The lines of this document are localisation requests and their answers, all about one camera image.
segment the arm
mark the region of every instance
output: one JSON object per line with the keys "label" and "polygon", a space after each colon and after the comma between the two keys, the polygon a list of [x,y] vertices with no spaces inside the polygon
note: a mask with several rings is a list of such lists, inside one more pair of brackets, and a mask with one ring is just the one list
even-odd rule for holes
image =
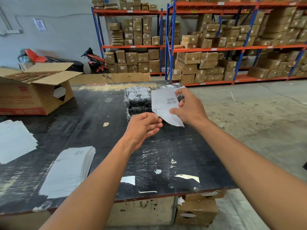
{"label": "arm", "polygon": [[40,229],[104,229],[129,157],[161,127],[162,119],[154,113],[133,116],[108,156]]}
{"label": "arm", "polygon": [[185,101],[170,113],[193,126],[207,141],[249,203],[271,229],[306,229],[307,184],[222,131],[187,88]]}

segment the forearm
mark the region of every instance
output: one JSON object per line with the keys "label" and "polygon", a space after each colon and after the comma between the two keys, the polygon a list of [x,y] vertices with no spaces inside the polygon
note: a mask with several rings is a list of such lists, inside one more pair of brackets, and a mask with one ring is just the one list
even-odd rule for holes
{"label": "forearm", "polygon": [[71,193],[42,229],[103,229],[132,147],[121,139],[102,163]]}
{"label": "forearm", "polygon": [[195,128],[270,228],[305,228],[307,185],[304,182],[255,153],[209,120],[198,123]]}

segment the concrete floor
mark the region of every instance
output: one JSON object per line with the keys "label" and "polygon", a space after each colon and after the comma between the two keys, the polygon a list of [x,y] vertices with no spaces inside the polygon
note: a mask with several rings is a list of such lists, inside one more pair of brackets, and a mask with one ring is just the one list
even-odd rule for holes
{"label": "concrete floor", "polygon": [[[307,81],[259,82],[189,88],[210,120],[227,133],[299,179],[307,182]],[[217,199],[220,213],[209,230],[266,230],[239,189]],[[160,226],[125,229],[204,229]]]}

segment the black table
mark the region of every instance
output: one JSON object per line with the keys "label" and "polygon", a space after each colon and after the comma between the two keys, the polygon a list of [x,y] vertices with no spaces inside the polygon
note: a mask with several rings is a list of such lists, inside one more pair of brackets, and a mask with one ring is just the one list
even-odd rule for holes
{"label": "black table", "polygon": [[[152,88],[168,81],[135,82]],[[21,120],[38,140],[36,150],[7,164],[0,164],[0,213],[10,215],[34,210],[55,210],[65,198],[48,199],[38,194],[61,151],[93,146],[92,172],[107,156],[127,127],[124,87],[76,86],[75,98],[49,116],[1,116],[0,121]],[[187,174],[194,179],[175,177]],[[191,127],[164,123],[157,135],[147,139],[130,158],[124,176],[136,176],[135,185],[121,183],[116,202],[176,196],[222,188],[236,188],[225,167],[206,141]],[[139,193],[156,191],[156,193]]]}

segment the gray wall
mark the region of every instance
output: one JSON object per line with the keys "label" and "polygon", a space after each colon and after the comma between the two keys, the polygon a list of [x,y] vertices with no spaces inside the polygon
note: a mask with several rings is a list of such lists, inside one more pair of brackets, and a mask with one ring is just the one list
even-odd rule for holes
{"label": "gray wall", "polygon": [[[157,4],[159,9],[164,10],[169,1],[142,0],[142,2]],[[109,0],[109,2],[118,2],[118,0]],[[0,36],[0,66],[18,67],[17,56],[20,49],[30,48],[38,55],[82,61],[85,64],[85,72],[89,72],[87,59],[80,56],[88,47],[100,55],[91,14],[91,0],[0,0],[0,6],[12,28],[21,29],[22,27],[23,30],[22,34]],[[33,18],[43,19],[47,31],[39,31]],[[123,23],[124,18],[108,17],[105,21],[102,17],[103,32],[107,31],[105,22]],[[196,20],[182,20],[182,33],[193,31],[195,27]],[[5,29],[1,20],[0,29]],[[155,36],[157,34],[156,17],[153,18],[152,29],[152,34]],[[109,44],[107,37],[105,37],[105,43]]]}

